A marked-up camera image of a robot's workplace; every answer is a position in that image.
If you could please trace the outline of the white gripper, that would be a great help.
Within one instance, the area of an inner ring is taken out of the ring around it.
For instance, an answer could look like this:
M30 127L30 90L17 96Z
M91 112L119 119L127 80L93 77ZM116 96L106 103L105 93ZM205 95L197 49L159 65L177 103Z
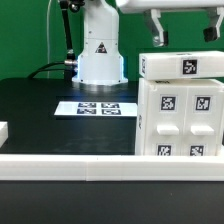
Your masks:
M152 34L155 47L168 45L168 32L163 29L160 22L160 10L208 8L207 15L210 23L203 30L204 40L206 42L216 41L221 36L220 27L224 21L224 0L115 0L115 2L123 13L144 12L144 21Z

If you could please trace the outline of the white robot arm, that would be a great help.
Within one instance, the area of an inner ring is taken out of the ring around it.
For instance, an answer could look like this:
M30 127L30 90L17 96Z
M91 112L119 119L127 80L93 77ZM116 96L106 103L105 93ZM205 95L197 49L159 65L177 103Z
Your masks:
M224 18L224 0L115 0L126 14L143 13L157 47L168 44L168 32L159 21L164 11L211 10L215 12L211 28L220 37L219 27ZM123 57L118 50L119 15L106 0L84 0L84 49L78 56L78 74L74 81L93 85L126 83Z

